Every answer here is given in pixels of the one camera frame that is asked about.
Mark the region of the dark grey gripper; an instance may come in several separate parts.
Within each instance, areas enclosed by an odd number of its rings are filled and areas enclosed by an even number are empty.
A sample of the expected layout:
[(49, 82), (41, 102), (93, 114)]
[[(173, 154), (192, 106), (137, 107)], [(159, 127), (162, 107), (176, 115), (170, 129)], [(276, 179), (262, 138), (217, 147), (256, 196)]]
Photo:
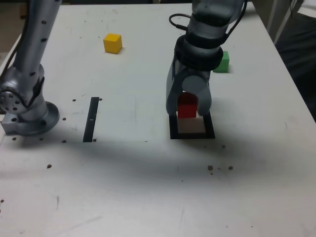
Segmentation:
[(210, 75), (211, 71), (197, 71), (173, 59), (166, 81), (167, 113), (171, 116), (176, 114), (178, 97), (183, 89), (197, 97), (198, 114), (207, 115), (212, 104), (208, 83)]

